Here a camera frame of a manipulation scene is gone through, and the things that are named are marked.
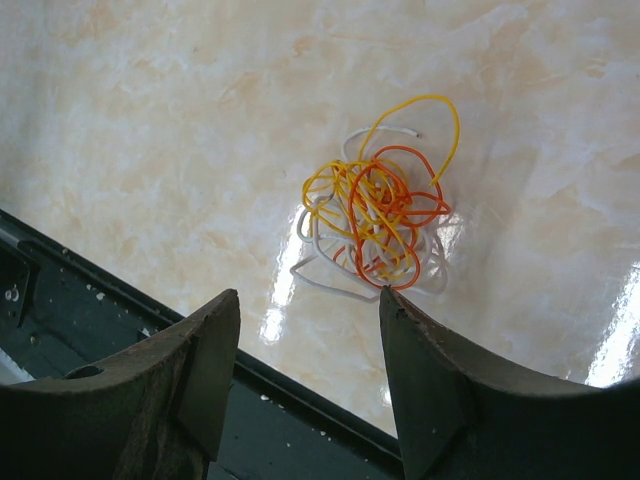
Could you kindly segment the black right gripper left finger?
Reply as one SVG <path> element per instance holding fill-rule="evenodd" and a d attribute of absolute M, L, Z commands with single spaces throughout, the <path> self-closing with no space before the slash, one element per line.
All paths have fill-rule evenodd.
<path fill-rule="evenodd" d="M 4 479 L 203 479 L 217 457 L 240 334 L 228 289 L 63 378 L 1 389 Z"/>

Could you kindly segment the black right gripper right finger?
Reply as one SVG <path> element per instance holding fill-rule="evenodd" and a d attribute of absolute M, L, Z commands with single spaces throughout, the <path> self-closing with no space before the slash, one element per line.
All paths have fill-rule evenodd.
<path fill-rule="evenodd" d="M 635 479 L 639 384 L 597 388 L 505 359 L 384 288 L 379 318 L 409 479 Z"/>

